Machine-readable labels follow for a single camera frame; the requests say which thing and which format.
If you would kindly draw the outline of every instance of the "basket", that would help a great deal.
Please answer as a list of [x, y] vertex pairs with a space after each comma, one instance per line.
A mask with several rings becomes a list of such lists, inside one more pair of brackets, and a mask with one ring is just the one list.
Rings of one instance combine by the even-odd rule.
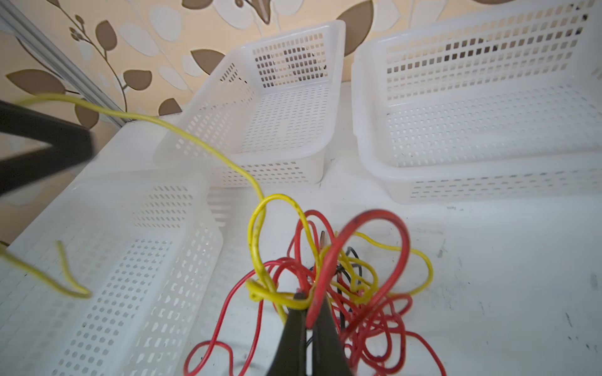
[[117, 173], [65, 190], [10, 251], [89, 300], [0, 263], [7, 375], [173, 375], [222, 247], [199, 173]]
[[602, 191], [602, 1], [513, 1], [364, 43], [359, 155], [400, 203]]
[[[345, 23], [264, 38], [228, 53], [186, 107], [177, 127], [224, 153], [259, 183], [316, 183], [337, 116]], [[203, 168], [212, 186], [245, 186], [204, 149], [175, 134], [158, 165]]]

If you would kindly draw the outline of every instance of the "red wire loop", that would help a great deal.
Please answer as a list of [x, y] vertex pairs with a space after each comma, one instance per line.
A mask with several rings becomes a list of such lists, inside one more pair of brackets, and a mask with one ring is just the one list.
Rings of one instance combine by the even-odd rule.
[[[439, 367], [441, 375], [447, 376], [445, 367], [435, 354], [433, 348], [420, 335], [411, 331], [406, 331], [405, 329], [402, 318], [403, 315], [406, 314], [412, 307], [412, 297], [408, 294], [395, 294], [393, 296], [387, 296], [387, 293], [399, 279], [408, 263], [410, 254], [410, 236], [405, 223], [397, 215], [390, 211], [374, 209], [357, 215], [349, 223], [347, 223], [345, 227], [343, 227], [338, 236], [335, 236], [330, 223], [326, 217], [322, 215], [322, 213], [315, 210], [309, 210], [305, 212], [305, 215], [306, 217], [317, 217], [324, 224], [330, 237], [331, 246], [327, 255], [324, 257], [320, 274], [316, 276], [312, 270], [307, 269], [301, 264], [301, 231], [303, 230], [303, 224], [300, 220], [297, 223], [294, 237], [288, 247], [287, 256], [278, 260], [265, 262], [264, 265], [267, 267], [269, 273], [271, 273], [275, 268], [273, 279], [276, 286], [278, 285], [278, 279], [280, 278], [280, 275], [285, 270], [290, 271], [297, 277], [299, 280], [300, 289], [302, 291], [307, 293], [309, 292], [311, 285], [315, 285], [314, 299], [307, 313], [307, 327], [313, 327], [320, 311], [321, 302], [326, 298], [326, 296], [328, 296], [334, 302], [332, 304], [331, 311], [335, 322], [338, 324], [337, 330], [339, 330], [339, 325], [341, 323], [341, 319], [339, 319], [336, 315], [337, 312], [341, 312], [344, 319], [349, 322], [348, 326], [343, 331], [339, 330], [339, 332], [341, 345], [350, 351], [348, 363], [353, 372], [357, 371], [360, 361], [373, 368], [375, 375], [391, 375], [399, 372], [399, 370], [401, 370], [405, 364], [406, 340], [407, 337], [410, 336], [418, 339], [426, 347]], [[342, 281], [340, 273], [336, 273], [338, 254], [353, 233], [363, 224], [371, 220], [387, 220], [397, 228], [402, 237], [402, 252], [393, 272], [391, 273], [391, 276], [389, 276], [380, 289], [372, 296], [370, 301], [367, 304], [355, 304], [353, 301], [355, 298], [359, 297], [358, 294], [352, 293], [353, 296], [345, 296], [343, 293], [339, 294], [332, 289], [330, 281], [336, 276], [337, 281], [348, 291], [350, 290], [349, 286]], [[317, 227], [312, 221], [308, 221], [308, 223], [312, 230], [315, 245], [319, 249], [320, 240], [318, 237]], [[290, 257], [291, 249], [294, 249], [293, 258]], [[222, 327], [223, 320], [228, 309], [228, 304], [232, 300], [232, 297], [245, 283], [245, 281], [254, 275], [254, 271], [247, 273], [247, 275], [238, 281], [232, 291], [230, 291], [226, 297], [226, 300], [224, 301], [224, 305], [222, 307], [222, 311], [220, 312], [220, 316], [211, 340], [203, 341], [197, 344], [187, 356], [186, 361], [184, 362], [184, 376], [196, 376], [206, 365], [215, 346], [222, 347], [228, 352], [229, 376], [234, 376], [234, 354], [232, 352], [232, 348], [223, 342], [218, 341], [217, 336], [219, 335], [219, 331]], [[394, 306], [396, 301], [405, 301], [406, 304], [402, 309], [396, 311]], [[259, 303], [255, 336], [249, 351], [249, 356], [246, 359], [239, 376], [243, 376], [248, 370], [257, 347], [259, 334], [261, 332], [263, 303], [263, 301]], [[367, 339], [380, 336], [382, 334], [384, 334], [386, 339], [386, 350], [382, 355], [372, 354], [367, 348]], [[393, 335], [399, 335], [399, 357], [394, 366], [385, 367], [384, 364], [391, 358], [391, 356], [393, 356]], [[189, 371], [191, 358], [194, 356], [196, 351], [198, 351], [198, 349], [204, 346], [207, 346], [207, 350], [203, 356], [203, 359], [192, 371]]]

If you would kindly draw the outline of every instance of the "white table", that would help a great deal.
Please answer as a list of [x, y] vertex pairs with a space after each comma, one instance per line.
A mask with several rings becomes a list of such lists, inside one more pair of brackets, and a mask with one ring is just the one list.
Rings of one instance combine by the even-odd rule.
[[[322, 182], [268, 185], [263, 187], [265, 193], [284, 193], [303, 210], [321, 211], [335, 229], [370, 208], [401, 216], [410, 229], [412, 246], [427, 254], [435, 267], [431, 287], [415, 298], [405, 324], [433, 346], [449, 375], [602, 374], [602, 289], [598, 282], [602, 283], [602, 198], [394, 203], [359, 161], [350, 103], [350, 85], [343, 84]], [[76, 181], [112, 171], [154, 168], [152, 155], [166, 132], [144, 122], [126, 125]], [[254, 192], [251, 188], [216, 189], [209, 201], [222, 223], [225, 244], [184, 357], [196, 342], [211, 337], [224, 297], [252, 268], [246, 226], [257, 202]], [[287, 204], [269, 204], [261, 237], [264, 260], [285, 254], [296, 221]], [[363, 230], [379, 241], [399, 243], [399, 235], [387, 223], [370, 223]], [[398, 257], [361, 239], [353, 239], [350, 245], [376, 267], [381, 278]], [[412, 256], [396, 290], [407, 290], [425, 276], [426, 267]], [[284, 288], [293, 285], [292, 278], [282, 282]], [[241, 290], [220, 335], [221, 341], [234, 348], [239, 368], [255, 331], [256, 307]], [[265, 374], [281, 331], [279, 318], [266, 304], [259, 347], [248, 375]], [[375, 341], [373, 348], [382, 344]], [[226, 359], [225, 351], [215, 350], [201, 374], [226, 375]], [[359, 373], [373, 374], [365, 368]], [[438, 374], [426, 349], [414, 339], [408, 340], [403, 374]]]

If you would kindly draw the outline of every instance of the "wallpaper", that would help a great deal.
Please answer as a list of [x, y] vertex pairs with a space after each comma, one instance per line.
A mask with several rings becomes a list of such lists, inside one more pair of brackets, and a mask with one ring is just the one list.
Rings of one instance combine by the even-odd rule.
[[[510, 0], [11, 0], [69, 59], [125, 111], [182, 111], [221, 59], [261, 37], [334, 19], [345, 21], [343, 81], [366, 40], [430, 25]], [[80, 96], [0, 25], [0, 97], [37, 92]], [[35, 109], [79, 123], [104, 145], [116, 128], [66, 103]], [[0, 158], [39, 147], [0, 135]], [[0, 240], [12, 241], [73, 179], [59, 174], [0, 199]]]

